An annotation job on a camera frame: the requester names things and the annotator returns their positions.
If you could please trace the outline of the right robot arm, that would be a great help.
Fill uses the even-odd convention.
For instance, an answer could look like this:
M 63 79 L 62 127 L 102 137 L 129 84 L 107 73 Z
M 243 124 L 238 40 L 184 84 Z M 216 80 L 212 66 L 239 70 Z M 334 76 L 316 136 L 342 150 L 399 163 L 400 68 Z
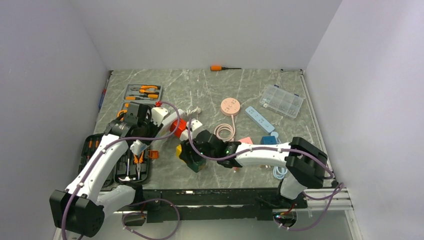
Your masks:
M 248 144 L 223 141 L 208 130 L 189 137 L 176 147 L 177 157 L 194 172 L 199 172 L 207 160 L 225 168 L 268 165 L 285 168 L 287 173 L 275 194 L 276 203 L 289 207 L 306 189 L 321 189 L 326 174 L 328 156 L 302 137 L 281 144 Z

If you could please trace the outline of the pink cube adapter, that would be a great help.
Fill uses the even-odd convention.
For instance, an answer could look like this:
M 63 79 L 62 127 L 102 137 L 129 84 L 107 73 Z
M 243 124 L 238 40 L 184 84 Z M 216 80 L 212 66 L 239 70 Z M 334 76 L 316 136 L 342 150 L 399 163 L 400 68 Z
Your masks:
M 250 137 L 244 137 L 238 140 L 241 143 L 253 145 L 253 141 Z

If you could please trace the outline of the dark blue cube adapter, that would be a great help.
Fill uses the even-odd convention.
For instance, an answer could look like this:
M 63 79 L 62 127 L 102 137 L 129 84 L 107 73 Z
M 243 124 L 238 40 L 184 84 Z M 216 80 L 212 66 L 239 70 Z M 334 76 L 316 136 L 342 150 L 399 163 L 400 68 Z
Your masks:
M 272 136 L 272 135 L 263 136 L 260 140 L 260 144 L 261 145 L 277 145 L 278 140 L 275 136 Z

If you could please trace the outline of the clear plastic screw box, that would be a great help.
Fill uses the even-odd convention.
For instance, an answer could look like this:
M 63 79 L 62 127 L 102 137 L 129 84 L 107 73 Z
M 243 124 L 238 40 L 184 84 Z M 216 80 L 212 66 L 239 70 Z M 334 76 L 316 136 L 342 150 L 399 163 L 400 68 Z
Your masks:
M 303 104 L 304 98 L 288 92 L 277 85 L 269 85 L 264 90 L 260 105 L 281 115 L 295 119 Z

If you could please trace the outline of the green cube adapter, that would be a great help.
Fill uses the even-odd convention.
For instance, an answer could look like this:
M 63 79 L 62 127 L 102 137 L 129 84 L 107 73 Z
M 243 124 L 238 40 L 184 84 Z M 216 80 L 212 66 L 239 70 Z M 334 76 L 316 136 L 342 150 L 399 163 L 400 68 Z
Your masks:
M 182 148 L 179 158 L 195 173 L 200 172 L 206 166 L 206 159 L 188 148 Z

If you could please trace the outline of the grey tool tray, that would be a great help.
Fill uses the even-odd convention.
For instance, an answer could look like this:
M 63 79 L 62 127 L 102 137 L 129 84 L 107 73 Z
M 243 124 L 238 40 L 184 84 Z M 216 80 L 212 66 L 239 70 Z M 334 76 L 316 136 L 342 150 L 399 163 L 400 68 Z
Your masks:
M 156 106 L 163 93 L 163 87 L 155 84 L 129 83 L 124 91 L 123 101 L 120 104 L 116 117 L 126 113 L 130 102 L 147 105 L 151 108 Z

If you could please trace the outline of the red cube adapter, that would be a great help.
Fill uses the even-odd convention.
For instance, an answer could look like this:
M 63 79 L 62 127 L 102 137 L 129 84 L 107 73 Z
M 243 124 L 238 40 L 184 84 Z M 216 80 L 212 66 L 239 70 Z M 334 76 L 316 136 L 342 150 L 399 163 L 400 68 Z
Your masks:
M 169 131 L 174 132 L 177 138 L 180 138 L 182 133 L 187 129 L 187 122 L 184 119 L 175 120 L 172 122 Z

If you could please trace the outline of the white power strip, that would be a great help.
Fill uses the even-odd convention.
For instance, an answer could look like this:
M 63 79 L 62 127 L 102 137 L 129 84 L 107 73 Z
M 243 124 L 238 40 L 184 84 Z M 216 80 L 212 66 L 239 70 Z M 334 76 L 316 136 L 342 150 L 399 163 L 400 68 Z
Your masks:
M 170 126 L 173 123 L 173 121 L 177 120 L 177 113 L 174 111 L 170 113 L 165 117 L 165 119 L 162 121 L 160 126 L 157 126 L 153 124 L 152 126 L 149 126 L 149 130 L 153 130 L 154 127 L 158 128 L 158 130 L 153 131 L 152 138 L 162 138 L 165 135 L 168 135 L 170 133 Z M 135 155 L 141 154 L 144 150 L 146 150 L 151 145 L 151 140 L 135 140 L 130 146 L 129 149 L 131 152 Z

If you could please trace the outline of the white cube adapter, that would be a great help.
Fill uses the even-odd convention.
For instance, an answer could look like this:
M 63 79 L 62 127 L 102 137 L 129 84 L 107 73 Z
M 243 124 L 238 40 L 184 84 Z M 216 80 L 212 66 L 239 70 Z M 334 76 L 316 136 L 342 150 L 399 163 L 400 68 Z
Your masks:
M 197 135 L 204 130 L 203 124 L 197 119 L 192 119 L 191 124 L 188 124 L 185 120 L 182 121 L 182 132 L 179 135 L 180 141 L 186 141 L 189 139 L 189 135 L 194 140 Z

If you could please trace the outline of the pink round socket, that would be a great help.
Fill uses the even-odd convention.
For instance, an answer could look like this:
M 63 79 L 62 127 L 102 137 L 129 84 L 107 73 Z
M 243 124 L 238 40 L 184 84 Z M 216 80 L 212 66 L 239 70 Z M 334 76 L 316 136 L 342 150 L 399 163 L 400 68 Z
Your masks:
M 241 110 L 241 104 L 237 99 L 228 97 L 221 102 L 220 110 L 225 116 L 236 116 Z

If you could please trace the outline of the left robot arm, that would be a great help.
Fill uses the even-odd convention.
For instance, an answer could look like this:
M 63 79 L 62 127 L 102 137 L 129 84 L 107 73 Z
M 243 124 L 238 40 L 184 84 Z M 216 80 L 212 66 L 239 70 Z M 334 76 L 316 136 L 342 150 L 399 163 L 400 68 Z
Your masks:
M 139 209 L 144 203 L 141 187 L 119 185 L 100 195 L 103 184 L 118 160 L 127 153 L 134 137 L 144 138 L 149 145 L 163 127 L 168 114 L 163 107 L 131 102 L 127 112 L 112 120 L 105 128 L 100 143 L 88 163 L 64 191 L 54 190 L 49 198 L 53 222 L 67 231 L 93 237 L 105 218 L 127 206 Z

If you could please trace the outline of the black tool case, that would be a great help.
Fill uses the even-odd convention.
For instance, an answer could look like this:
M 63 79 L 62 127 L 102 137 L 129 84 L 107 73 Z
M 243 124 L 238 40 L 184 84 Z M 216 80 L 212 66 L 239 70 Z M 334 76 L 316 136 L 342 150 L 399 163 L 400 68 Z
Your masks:
M 99 147 L 102 137 L 103 134 L 99 133 L 90 135 L 84 140 L 80 155 L 80 163 L 78 166 L 79 173 L 82 172 L 91 156 Z M 159 152 L 152 150 L 152 148 L 149 147 L 144 151 L 142 157 L 143 160 L 139 165 L 140 169 L 137 169 L 134 155 L 130 150 L 127 150 L 127 152 L 118 159 L 114 168 L 106 177 L 101 190 L 103 192 L 111 191 L 125 180 L 129 180 L 129 182 L 136 185 L 142 185 L 143 183 L 147 182 L 150 174 L 150 165 L 153 160 L 159 158 Z

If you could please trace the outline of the light blue power strip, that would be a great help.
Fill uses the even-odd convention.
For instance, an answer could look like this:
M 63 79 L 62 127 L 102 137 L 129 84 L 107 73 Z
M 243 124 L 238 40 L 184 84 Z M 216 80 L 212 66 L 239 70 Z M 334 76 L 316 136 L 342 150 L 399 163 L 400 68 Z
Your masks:
M 266 133 L 270 134 L 275 131 L 275 127 L 252 106 L 248 106 L 244 112 Z

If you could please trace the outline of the yellow cube adapter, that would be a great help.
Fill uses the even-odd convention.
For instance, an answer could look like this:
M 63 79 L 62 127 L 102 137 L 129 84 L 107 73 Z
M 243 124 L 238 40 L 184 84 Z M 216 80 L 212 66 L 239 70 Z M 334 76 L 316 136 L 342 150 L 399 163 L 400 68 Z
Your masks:
M 179 144 L 176 148 L 175 148 L 175 151 L 176 151 L 176 156 L 182 161 L 182 158 L 181 158 L 181 153 L 182 153 L 182 146 L 181 146 L 181 144 Z

